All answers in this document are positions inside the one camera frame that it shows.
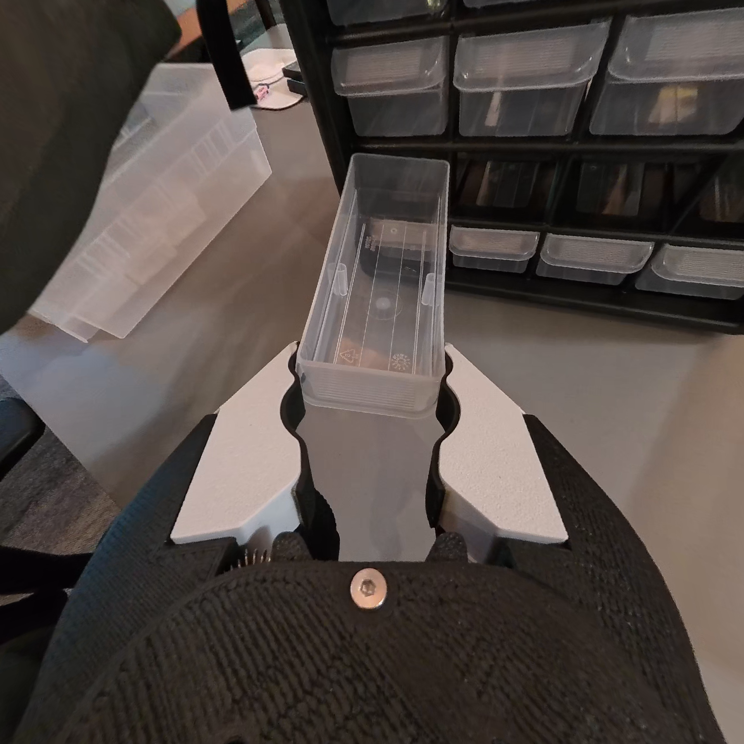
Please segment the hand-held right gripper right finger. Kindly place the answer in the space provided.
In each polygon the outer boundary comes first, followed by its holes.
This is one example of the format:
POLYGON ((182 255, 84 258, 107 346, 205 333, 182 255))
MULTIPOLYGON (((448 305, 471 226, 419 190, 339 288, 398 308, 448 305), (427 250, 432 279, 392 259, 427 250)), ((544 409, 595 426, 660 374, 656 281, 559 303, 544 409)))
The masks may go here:
POLYGON ((470 563, 488 563, 504 539, 568 540, 525 413, 454 345, 445 346, 425 514, 438 534, 463 538, 470 563))

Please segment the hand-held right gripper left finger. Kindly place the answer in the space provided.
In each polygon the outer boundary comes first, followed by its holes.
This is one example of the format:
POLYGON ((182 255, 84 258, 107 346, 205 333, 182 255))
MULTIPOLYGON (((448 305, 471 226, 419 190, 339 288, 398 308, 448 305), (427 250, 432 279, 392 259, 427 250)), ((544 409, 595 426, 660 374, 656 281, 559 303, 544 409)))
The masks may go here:
POLYGON ((268 558, 274 540, 296 532, 317 560, 339 559, 332 509, 316 489, 296 373, 298 344, 286 346, 222 404, 185 494, 175 544, 233 539, 243 561, 268 558))

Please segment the large clear plastic bin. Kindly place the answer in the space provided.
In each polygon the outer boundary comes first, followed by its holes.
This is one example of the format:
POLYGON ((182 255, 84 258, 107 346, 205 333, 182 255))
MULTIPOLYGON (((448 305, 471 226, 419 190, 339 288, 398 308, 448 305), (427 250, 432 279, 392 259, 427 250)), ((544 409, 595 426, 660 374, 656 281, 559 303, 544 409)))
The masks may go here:
POLYGON ((85 228, 28 314, 84 342, 124 338, 271 173, 251 109, 229 109, 211 65, 157 65, 85 228))

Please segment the black drawer cabinet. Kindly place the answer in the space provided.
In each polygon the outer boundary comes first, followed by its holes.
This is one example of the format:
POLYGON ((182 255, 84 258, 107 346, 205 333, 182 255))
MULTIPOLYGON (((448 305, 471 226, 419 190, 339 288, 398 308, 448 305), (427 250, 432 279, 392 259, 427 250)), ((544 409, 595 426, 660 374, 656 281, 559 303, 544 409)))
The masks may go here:
POLYGON ((708 223, 691 218, 718 170, 742 157, 742 122, 725 135, 600 136, 590 131, 604 87, 606 67, 629 16, 683 14, 742 7, 742 2, 506 2, 468 7, 446 2, 432 14, 361 24, 337 24, 327 2, 281 2, 294 49, 310 96, 312 110, 338 191, 342 191, 350 157, 355 153, 438 158, 450 163, 449 221, 452 226, 537 231, 599 239, 634 239, 653 243, 718 249, 742 249, 741 225, 708 223), (465 138, 458 131, 459 93, 449 83, 449 120, 441 135, 370 138, 355 132, 348 103, 335 93, 331 56, 337 48, 408 42, 429 37, 449 39, 450 63, 458 38, 470 34, 534 31, 611 22, 609 38, 598 66, 597 91, 589 90, 568 134, 537 138, 465 138), (516 210, 467 206, 462 192, 466 165, 476 160, 536 161, 553 167, 544 200, 534 208, 516 210), (575 208, 581 162, 614 160, 664 167, 660 202, 654 218, 600 218, 575 208))

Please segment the small clear plastic drawer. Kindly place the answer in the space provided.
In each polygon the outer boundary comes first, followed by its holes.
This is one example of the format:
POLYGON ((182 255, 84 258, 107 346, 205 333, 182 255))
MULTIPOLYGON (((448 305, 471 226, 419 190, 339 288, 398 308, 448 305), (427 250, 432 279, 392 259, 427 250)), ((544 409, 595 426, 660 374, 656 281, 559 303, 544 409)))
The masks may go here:
POLYGON ((445 375, 450 166, 355 154, 295 357, 303 401, 415 419, 445 375))

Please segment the rows of clear cabinet drawers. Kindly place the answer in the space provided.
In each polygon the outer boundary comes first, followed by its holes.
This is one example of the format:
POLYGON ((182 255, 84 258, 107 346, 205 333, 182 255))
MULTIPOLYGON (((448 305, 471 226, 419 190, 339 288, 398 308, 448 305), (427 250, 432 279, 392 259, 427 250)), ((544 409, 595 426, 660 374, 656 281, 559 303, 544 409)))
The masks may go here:
POLYGON ((451 286, 742 324, 742 2, 316 2, 334 166, 450 163, 451 286))

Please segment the white flat pad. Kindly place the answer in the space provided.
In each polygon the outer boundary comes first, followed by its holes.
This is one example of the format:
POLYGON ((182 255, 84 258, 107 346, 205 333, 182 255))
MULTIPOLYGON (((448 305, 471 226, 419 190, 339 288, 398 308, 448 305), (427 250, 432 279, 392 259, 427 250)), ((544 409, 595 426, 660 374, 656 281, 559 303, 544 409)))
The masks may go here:
POLYGON ((241 57, 248 81, 256 98, 255 109, 280 111, 291 108, 303 99, 290 91, 283 69, 296 62, 296 54, 287 48, 257 48, 241 57))

